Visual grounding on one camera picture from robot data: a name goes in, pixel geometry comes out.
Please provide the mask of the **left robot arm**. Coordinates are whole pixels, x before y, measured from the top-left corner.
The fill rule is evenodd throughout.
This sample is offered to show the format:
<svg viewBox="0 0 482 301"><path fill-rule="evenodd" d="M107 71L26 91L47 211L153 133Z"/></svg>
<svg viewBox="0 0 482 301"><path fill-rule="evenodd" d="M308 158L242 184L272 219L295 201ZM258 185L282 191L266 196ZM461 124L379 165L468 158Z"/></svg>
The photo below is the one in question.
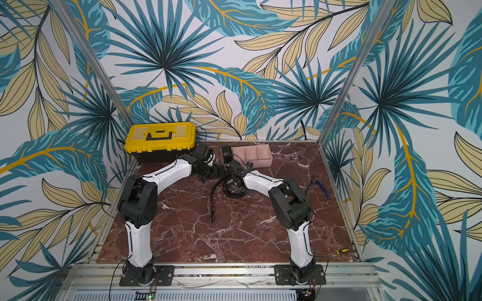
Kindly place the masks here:
<svg viewBox="0 0 482 301"><path fill-rule="evenodd" d="M158 212L158 195L172 184L193 174L207 179L212 173L213 150L199 144L190 154L182 154L157 171L128 177L117 210L126 226L129 254L128 272L147 282L154 273L151 251L151 223Z"/></svg>

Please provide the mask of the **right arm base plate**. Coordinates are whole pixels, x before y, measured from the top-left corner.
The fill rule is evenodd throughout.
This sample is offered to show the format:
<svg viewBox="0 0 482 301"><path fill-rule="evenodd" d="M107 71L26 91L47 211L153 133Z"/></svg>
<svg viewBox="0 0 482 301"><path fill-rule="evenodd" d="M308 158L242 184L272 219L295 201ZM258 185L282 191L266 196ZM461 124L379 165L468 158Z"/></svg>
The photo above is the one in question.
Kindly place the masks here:
<svg viewBox="0 0 482 301"><path fill-rule="evenodd" d="M276 285L325 285L326 277L321 265L308 265L298 268L295 265L275 265L274 276Z"/></svg>

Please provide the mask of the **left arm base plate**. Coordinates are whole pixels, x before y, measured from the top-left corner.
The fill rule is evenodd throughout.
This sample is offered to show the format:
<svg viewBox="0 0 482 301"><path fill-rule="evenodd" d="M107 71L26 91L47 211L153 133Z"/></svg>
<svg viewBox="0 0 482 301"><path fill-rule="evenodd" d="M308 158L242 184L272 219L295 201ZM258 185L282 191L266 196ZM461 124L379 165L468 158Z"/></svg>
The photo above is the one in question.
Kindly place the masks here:
<svg viewBox="0 0 482 301"><path fill-rule="evenodd" d="M131 265L129 262L123 268L120 278L121 287L145 287L156 285L168 287L171 285L174 275L172 265L147 265L140 268Z"/></svg>

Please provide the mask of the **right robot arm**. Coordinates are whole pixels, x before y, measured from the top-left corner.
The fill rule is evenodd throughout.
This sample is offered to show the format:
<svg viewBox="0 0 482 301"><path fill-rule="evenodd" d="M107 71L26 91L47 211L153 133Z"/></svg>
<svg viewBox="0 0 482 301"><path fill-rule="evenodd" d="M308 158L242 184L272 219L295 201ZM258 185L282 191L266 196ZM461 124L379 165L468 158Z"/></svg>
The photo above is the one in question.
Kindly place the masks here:
<svg viewBox="0 0 482 301"><path fill-rule="evenodd" d="M303 190L293 179L276 179L243 168L237 161L228 163L227 171L236 187L270 198L277 220L287 229L292 273L298 282L304 282L314 272L316 260L309 238L312 208Z"/></svg>

